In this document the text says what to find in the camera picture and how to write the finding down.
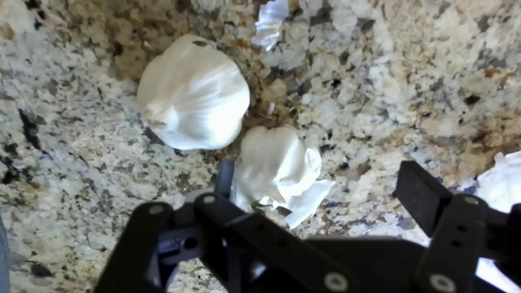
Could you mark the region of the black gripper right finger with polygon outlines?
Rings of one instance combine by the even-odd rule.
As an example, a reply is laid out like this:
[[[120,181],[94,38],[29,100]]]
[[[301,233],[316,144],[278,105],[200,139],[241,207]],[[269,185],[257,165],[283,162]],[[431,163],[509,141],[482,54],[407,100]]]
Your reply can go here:
[[[490,259],[521,286],[521,209],[492,209],[470,194],[453,194],[415,162],[402,162],[392,196],[430,238],[413,276],[417,293],[495,293],[475,272]]]

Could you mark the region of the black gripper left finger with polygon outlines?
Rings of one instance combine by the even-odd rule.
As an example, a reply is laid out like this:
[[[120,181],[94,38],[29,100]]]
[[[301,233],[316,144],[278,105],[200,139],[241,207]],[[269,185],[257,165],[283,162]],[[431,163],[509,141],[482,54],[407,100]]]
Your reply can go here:
[[[299,240],[228,201],[233,168],[181,209],[138,206],[94,293],[166,293],[197,259],[228,293],[409,293],[425,250],[399,238]]]

